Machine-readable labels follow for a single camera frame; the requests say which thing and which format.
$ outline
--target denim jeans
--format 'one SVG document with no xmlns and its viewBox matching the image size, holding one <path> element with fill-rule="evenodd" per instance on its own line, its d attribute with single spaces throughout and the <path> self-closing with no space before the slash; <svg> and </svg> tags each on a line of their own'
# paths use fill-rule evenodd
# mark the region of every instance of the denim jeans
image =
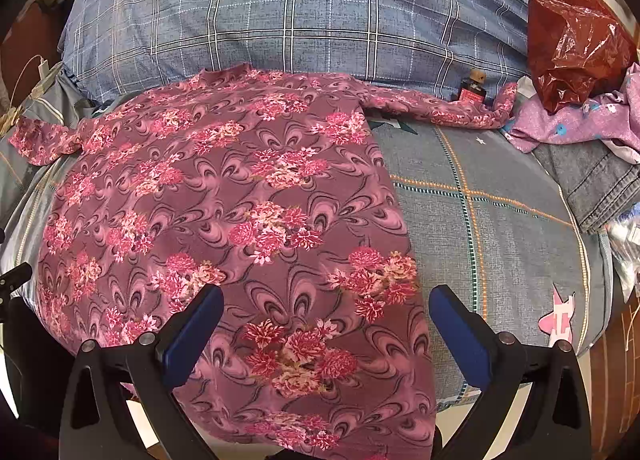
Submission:
<svg viewBox="0 0 640 460">
<path fill-rule="evenodd" d="M 600 140 L 540 144 L 533 154 L 562 188 L 584 233 L 597 233 L 640 201 L 640 165 L 615 156 Z"/>
</svg>

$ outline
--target small bottle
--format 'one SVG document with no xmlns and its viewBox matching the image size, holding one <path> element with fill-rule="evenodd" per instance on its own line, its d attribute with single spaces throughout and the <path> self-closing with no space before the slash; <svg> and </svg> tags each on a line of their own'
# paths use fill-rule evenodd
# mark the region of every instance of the small bottle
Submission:
<svg viewBox="0 0 640 460">
<path fill-rule="evenodd" d="M 470 100 L 482 104 L 486 97 L 486 90 L 482 87 L 486 74 L 480 70 L 471 70 L 469 78 L 462 79 L 458 100 Z"/>
</svg>

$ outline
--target bed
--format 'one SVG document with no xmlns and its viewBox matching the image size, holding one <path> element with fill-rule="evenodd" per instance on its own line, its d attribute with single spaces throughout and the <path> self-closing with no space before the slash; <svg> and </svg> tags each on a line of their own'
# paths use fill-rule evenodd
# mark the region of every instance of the bed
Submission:
<svg viewBox="0 0 640 460">
<path fill-rule="evenodd" d="M 52 117 L 42 103 L 25 114 L 72 127 L 100 114 L 88 104 L 78 112 L 84 96 L 119 104 L 203 67 L 244 61 L 286 72 L 339 69 L 441 98 L 480 68 L 491 99 L 526 74 L 526 17 L 527 0 L 76 0 L 60 41 L 65 75 L 44 96 L 57 110 L 71 104 L 75 116 Z M 535 159 L 497 132 L 377 114 L 369 126 L 409 226 L 425 299 L 447 283 L 492 327 L 524 343 L 563 337 L 587 350 L 610 315 L 609 244 L 577 230 Z M 14 193 L 0 213 L 10 235 L 2 270 L 37 262 L 46 213 L 74 159 L 37 169 L 16 159 L 6 138 L 11 165 L 0 168 L 0 180 Z M 33 282 L 20 295 L 37 310 Z M 563 315 L 568 327 L 556 327 Z M 473 401 L 477 390 L 430 331 L 438 408 Z"/>
</svg>

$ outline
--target bottle cap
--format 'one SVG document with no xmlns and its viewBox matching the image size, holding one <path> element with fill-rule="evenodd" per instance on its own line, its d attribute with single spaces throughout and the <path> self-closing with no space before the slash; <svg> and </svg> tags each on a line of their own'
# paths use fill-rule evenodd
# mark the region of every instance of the bottle cap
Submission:
<svg viewBox="0 0 640 460">
<path fill-rule="evenodd" d="M 479 82 L 480 84 L 484 84 L 486 74 L 484 72 L 481 72 L 480 70 L 471 70 L 469 72 L 469 78 L 471 78 L 471 80 Z"/>
</svg>

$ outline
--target red plastic bag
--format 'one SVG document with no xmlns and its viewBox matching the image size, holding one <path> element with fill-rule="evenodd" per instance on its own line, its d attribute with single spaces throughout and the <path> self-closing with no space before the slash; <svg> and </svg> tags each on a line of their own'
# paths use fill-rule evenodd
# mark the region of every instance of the red plastic bag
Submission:
<svg viewBox="0 0 640 460">
<path fill-rule="evenodd" d="M 529 0 L 528 38 L 531 78 L 549 112 L 619 90 L 638 61 L 631 35 L 603 0 Z"/>
</svg>

